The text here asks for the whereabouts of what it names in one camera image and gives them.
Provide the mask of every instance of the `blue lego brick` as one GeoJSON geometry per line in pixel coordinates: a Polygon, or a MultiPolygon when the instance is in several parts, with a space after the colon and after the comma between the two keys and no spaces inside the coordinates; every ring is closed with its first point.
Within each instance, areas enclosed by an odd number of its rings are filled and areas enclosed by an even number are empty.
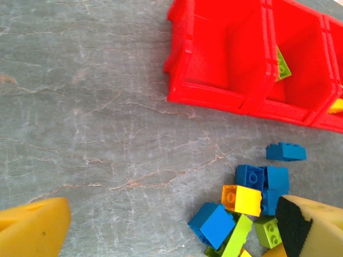
{"type": "Polygon", "coordinates": [[[306,160],[306,150],[300,145],[292,143],[280,142],[279,144],[272,143],[267,146],[267,159],[279,161],[303,161],[306,160]]]}
{"type": "Polygon", "coordinates": [[[280,196],[288,194],[288,190],[263,190],[261,201],[261,214],[275,216],[280,196]]]}
{"type": "Polygon", "coordinates": [[[238,165],[236,169],[236,185],[263,190],[264,170],[252,165],[238,165]]]}
{"type": "Polygon", "coordinates": [[[264,190],[287,190],[289,191],[288,169],[285,167],[263,166],[264,190]]]}
{"type": "Polygon", "coordinates": [[[225,211],[225,206],[214,202],[205,203],[188,226],[201,242],[218,250],[235,226],[233,216],[225,211]]]}

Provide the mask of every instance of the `toy brick pile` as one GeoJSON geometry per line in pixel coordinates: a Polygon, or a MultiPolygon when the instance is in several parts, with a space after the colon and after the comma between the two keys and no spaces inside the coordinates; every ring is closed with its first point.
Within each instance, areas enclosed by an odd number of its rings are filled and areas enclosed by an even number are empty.
{"type": "MultiPolygon", "coordinates": [[[[280,142],[266,147],[267,159],[306,160],[305,148],[280,142]]],[[[221,203],[207,202],[188,222],[210,257],[249,257],[243,245],[255,225],[261,245],[271,249],[263,257],[287,257],[277,227],[275,210],[279,197],[289,193],[288,169],[239,165],[236,185],[224,185],[221,203]],[[252,221],[246,215],[260,217],[252,221]]]]}

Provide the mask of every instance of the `gray marble surface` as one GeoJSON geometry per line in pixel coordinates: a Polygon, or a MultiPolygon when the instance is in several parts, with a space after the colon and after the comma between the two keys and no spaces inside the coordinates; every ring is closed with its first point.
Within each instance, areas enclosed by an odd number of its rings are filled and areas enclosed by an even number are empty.
{"type": "MultiPolygon", "coordinates": [[[[303,0],[343,19],[331,0],[303,0]]],[[[60,256],[203,256],[187,221],[238,164],[300,143],[291,194],[343,207],[343,135],[166,102],[171,0],[1,0],[0,209],[54,196],[60,256]]],[[[265,251],[254,230],[246,248],[265,251]]]]}

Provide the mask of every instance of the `red plastic bin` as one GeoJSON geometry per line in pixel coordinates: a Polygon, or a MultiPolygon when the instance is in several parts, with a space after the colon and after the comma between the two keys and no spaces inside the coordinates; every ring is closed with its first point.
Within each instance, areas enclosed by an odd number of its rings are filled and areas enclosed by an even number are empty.
{"type": "MultiPolygon", "coordinates": [[[[324,20],[328,31],[329,51],[336,86],[335,97],[330,102],[331,106],[338,98],[343,99],[341,88],[341,78],[343,78],[343,23],[327,15],[324,16],[324,20]]],[[[343,112],[328,114],[327,109],[325,109],[312,126],[343,133],[343,112]]]]}
{"type": "Polygon", "coordinates": [[[175,0],[168,100],[247,114],[278,76],[264,0],[175,0]]]}
{"type": "Polygon", "coordinates": [[[292,0],[273,0],[272,35],[292,76],[275,82],[253,116],[310,125],[334,97],[323,15],[292,0]]]}

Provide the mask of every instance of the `table surface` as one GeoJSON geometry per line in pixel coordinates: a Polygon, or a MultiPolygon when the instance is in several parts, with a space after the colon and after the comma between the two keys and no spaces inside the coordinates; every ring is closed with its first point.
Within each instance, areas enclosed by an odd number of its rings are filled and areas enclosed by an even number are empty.
{"type": "MultiPolygon", "coordinates": [[[[291,194],[343,207],[343,135],[166,102],[171,3],[1,0],[0,209],[67,197],[60,256],[203,256],[187,221],[271,142],[308,151],[277,163],[291,194]]],[[[254,230],[245,247],[265,251],[254,230]]]]}

